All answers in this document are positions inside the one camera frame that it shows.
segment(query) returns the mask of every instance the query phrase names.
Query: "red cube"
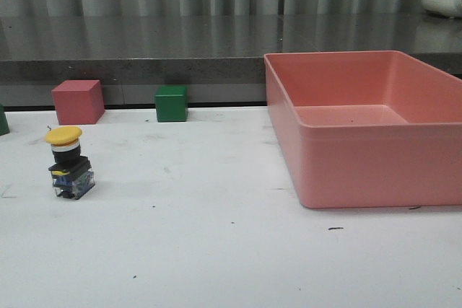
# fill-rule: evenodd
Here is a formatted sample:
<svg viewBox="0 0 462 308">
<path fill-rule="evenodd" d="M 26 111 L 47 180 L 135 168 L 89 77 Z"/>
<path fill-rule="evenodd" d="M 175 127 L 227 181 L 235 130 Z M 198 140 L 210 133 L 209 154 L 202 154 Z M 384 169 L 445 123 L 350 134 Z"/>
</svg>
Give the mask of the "red cube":
<svg viewBox="0 0 462 308">
<path fill-rule="evenodd" d="M 101 82 L 68 80 L 51 91 L 59 124 L 96 124 L 105 112 Z"/>
</svg>

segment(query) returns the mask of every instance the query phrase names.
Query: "block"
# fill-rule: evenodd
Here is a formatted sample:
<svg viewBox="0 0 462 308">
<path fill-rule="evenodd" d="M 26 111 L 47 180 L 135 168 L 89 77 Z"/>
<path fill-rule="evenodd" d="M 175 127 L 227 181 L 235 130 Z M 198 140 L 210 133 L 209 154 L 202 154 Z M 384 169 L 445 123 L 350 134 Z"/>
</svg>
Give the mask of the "block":
<svg viewBox="0 0 462 308">
<path fill-rule="evenodd" d="M 158 122 L 184 122 L 188 117 L 187 88 L 161 86 L 155 95 Z"/>
<path fill-rule="evenodd" d="M 0 104 L 0 136 L 9 133 L 8 122 L 6 121 L 3 105 Z"/>
<path fill-rule="evenodd" d="M 51 91 L 59 124 L 96 124 L 105 112 L 101 82 L 67 80 Z"/>
</svg>

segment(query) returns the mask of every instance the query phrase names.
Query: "gray granite countertop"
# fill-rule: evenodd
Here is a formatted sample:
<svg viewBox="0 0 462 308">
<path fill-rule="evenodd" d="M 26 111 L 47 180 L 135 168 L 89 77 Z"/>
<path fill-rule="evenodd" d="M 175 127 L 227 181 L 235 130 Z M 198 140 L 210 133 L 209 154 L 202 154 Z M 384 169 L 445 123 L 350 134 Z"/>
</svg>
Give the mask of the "gray granite countertop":
<svg viewBox="0 0 462 308">
<path fill-rule="evenodd" d="M 426 14 L 3 17 L 0 102 L 52 105 L 65 79 L 100 79 L 109 105 L 150 104 L 161 84 L 192 102 L 263 102 L 265 53 L 401 50 L 462 74 L 462 20 Z"/>
</svg>

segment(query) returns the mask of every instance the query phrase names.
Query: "pink plastic bin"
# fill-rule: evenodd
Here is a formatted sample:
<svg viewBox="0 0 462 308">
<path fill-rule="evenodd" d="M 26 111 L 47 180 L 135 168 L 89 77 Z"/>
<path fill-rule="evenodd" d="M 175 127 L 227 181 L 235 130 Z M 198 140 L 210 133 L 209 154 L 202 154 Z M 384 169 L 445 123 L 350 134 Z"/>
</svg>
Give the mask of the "pink plastic bin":
<svg viewBox="0 0 462 308">
<path fill-rule="evenodd" d="M 396 51 L 265 55 L 302 205 L 462 204 L 462 81 Z"/>
</svg>

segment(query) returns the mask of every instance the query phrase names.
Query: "yellow push button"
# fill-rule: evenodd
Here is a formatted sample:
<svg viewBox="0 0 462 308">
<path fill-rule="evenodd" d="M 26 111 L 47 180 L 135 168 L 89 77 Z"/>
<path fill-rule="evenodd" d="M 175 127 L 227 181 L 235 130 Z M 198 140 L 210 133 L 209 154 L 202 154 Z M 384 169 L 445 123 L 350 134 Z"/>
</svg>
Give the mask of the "yellow push button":
<svg viewBox="0 0 462 308">
<path fill-rule="evenodd" d="M 82 135 L 78 126 L 61 126 L 47 132 L 45 141 L 54 146 L 65 146 L 75 142 Z"/>
</svg>

